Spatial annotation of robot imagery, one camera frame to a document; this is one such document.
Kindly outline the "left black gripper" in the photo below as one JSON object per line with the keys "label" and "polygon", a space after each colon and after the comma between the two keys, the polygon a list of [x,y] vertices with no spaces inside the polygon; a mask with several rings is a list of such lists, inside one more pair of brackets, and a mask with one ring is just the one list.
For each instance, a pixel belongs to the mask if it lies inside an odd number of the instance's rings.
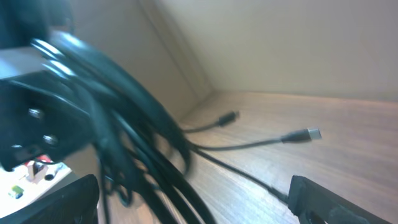
{"label": "left black gripper", "polygon": [[43,154],[60,162],[93,141],[89,115],[49,72],[1,80],[1,166],[6,171]]}

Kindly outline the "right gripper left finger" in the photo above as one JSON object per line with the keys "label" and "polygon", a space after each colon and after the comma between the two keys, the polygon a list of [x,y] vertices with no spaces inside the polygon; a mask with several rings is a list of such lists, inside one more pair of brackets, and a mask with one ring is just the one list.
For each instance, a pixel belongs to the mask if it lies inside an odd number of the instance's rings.
{"label": "right gripper left finger", "polygon": [[97,178],[89,174],[1,218],[1,224],[98,223],[99,197]]}

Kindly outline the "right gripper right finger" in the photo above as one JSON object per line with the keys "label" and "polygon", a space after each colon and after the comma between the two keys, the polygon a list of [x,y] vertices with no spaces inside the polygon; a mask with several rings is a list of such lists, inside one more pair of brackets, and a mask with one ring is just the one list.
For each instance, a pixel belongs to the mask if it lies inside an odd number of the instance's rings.
{"label": "right gripper right finger", "polygon": [[300,223],[387,223],[314,181],[298,175],[291,179],[287,204]]}

